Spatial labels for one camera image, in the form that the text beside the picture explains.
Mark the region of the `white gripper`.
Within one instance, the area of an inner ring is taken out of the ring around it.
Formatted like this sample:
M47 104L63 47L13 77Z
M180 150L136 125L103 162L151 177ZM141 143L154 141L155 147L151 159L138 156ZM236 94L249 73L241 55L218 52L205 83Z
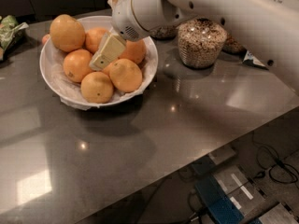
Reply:
M133 0L108 0L107 3L112 8L112 27L119 35L111 32L103 35L98 51L89 63L94 71L101 71L115 61L126 48L125 40L138 41L150 34L138 23Z

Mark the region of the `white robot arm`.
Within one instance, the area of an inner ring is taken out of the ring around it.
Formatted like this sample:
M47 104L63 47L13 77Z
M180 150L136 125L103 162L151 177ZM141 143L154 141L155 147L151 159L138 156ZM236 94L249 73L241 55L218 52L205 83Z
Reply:
M299 14L269 0L111 0L112 26L126 40L185 21L221 25L273 74L299 92Z

